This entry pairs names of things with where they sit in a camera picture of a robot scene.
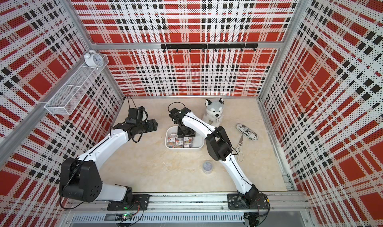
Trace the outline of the white plastic storage box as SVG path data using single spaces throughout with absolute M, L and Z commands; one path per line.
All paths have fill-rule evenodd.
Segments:
M 165 136 L 165 147 L 172 151 L 199 151 L 203 148 L 205 140 L 202 136 L 182 136 L 178 134 L 178 127 L 170 127 Z

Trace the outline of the round clear paper clip jar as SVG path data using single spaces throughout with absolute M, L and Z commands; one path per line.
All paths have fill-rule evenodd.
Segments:
M 213 171 L 213 164 L 212 162 L 210 161 L 205 161 L 202 165 L 202 171 L 205 173 L 205 174 L 211 174 L 212 171 Z

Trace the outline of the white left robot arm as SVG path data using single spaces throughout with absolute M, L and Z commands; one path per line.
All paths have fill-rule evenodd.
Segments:
M 148 119 L 143 106 L 129 108 L 124 122 L 116 124 L 110 133 L 93 148 L 78 156 L 68 158 L 61 165 L 59 196 L 81 202 L 115 201 L 130 204 L 132 189 L 106 184 L 99 170 L 105 162 L 129 141 L 138 143 L 142 135 L 157 131 L 155 119 Z

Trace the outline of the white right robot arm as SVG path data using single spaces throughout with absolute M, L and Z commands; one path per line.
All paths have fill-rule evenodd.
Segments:
M 194 131 L 205 138 L 207 151 L 212 159 L 220 162 L 232 178 L 241 199 L 251 206 L 259 198 L 258 188 L 247 178 L 236 160 L 237 154 L 231 145 L 225 129 L 213 127 L 199 119 L 190 109 L 173 108 L 169 111 L 173 123 L 183 132 Z

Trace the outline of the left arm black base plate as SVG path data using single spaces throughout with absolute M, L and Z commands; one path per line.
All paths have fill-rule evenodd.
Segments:
M 133 194 L 129 201 L 110 201 L 108 211 L 146 211 L 151 195 Z

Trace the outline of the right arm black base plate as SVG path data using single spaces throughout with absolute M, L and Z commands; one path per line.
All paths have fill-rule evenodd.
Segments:
M 251 204 L 243 195 L 239 193 L 228 194 L 227 204 L 230 210 L 268 210 L 269 202 L 264 194 L 259 194 Z

